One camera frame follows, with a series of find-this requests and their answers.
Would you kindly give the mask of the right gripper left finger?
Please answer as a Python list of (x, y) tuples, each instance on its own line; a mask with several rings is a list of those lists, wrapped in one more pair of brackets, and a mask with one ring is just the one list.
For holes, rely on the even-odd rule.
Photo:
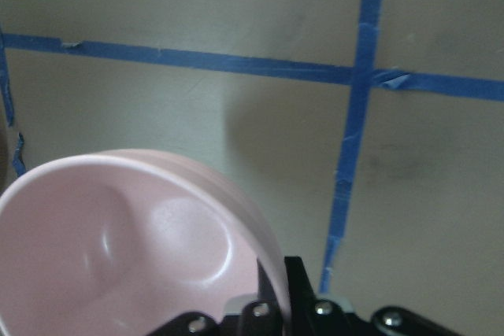
[(185, 312), (157, 329), (157, 335), (283, 335), (284, 322), (275, 301), (253, 301), (239, 314), (217, 322), (204, 312)]

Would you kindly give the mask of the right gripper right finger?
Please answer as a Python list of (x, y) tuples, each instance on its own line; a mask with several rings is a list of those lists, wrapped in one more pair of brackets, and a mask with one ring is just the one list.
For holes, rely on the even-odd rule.
[(344, 312), (334, 301), (318, 297), (301, 257), (285, 257), (291, 303), (291, 335), (346, 335)]

